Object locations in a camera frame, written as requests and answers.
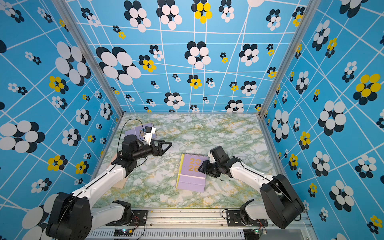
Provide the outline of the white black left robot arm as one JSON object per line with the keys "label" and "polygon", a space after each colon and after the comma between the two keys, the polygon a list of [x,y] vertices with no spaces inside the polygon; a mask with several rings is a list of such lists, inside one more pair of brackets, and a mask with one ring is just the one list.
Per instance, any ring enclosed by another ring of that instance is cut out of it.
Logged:
{"label": "white black left robot arm", "polygon": [[70,194],[58,194],[46,235],[55,240],[84,240],[101,226],[110,223],[129,225],[134,218],[130,203],[114,201],[103,208],[94,209],[93,206],[110,188],[133,172],[138,159],[162,156],[171,146],[171,142],[164,140],[144,144],[136,135],[125,136],[116,159],[100,176]]}

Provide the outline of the green calendar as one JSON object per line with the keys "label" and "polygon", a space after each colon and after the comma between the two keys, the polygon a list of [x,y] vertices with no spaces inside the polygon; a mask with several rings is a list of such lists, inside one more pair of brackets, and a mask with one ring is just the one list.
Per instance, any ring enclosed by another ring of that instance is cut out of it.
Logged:
{"label": "green calendar", "polygon": [[181,172],[182,172],[182,168],[183,168],[184,157],[185,157],[185,154],[182,154],[182,155],[181,155],[180,164],[179,164],[179,169],[178,169],[178,175],[177,175],[177,181],[176,181],[176,188],[178,188],[178,185],[179,185],[180,176],[181,176]]}

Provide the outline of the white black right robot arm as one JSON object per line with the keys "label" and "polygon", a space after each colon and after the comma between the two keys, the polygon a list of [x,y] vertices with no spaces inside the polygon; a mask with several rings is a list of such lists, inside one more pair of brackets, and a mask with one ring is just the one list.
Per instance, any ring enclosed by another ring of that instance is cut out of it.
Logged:
{"label": "white black right robot arm", "polygon": [[241,223],[247,227],[261,220],[271,220],[275,226],[285,229],[305,210],[304,204],[290,181],[282,174],[276,176],[261,173],[247,166],[240,158],[229,156],[221,146],[208,153],[198,171],[213,178],[221,175],[247,184],[262,196],[263,204],[249,200],[240,208]]}

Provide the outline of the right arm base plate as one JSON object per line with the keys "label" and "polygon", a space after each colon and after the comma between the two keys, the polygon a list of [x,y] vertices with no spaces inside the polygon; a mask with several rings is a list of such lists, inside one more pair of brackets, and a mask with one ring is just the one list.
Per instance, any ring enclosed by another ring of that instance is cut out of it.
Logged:
{"label": "right arm base plate", "polygon": [[265,219],[243,221],[240,210],[224,210],[225,219],[229,227],[267,227],[268,221]]}

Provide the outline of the purple calendar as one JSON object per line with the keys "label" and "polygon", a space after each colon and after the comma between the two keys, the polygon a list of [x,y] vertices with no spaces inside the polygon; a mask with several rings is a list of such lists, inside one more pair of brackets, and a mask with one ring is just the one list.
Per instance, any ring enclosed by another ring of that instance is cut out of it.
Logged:
{"label": "purple calendar", "polygon": [[[146,126],[155,127],[155,125],[153,123],[143,124],[144,128]],[[143,129],[141,126],[138,126],[138,127],[135,127],[131,130],[125,131],[124,134],[125,134],[125,136],[136,135],[138,137],[138,139],[140,139],[141,141],[144,140],[144,133],[143,133]]]}
{"label": "purple calendar", "polygon": [[185,154],[177,189],[203,193],[205,191],[206,174],[200,173],[198,168],[203,161],[208,159],[208,156]]}

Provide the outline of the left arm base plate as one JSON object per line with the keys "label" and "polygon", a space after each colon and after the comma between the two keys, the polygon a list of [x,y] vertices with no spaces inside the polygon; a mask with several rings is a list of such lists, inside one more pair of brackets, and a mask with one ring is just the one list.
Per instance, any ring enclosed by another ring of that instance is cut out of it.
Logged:
{"label": "left arm base plate", "polygon": [[106,226],[144,226],[147,222],[148,210],[129,210],[118,221],[113,221]]}

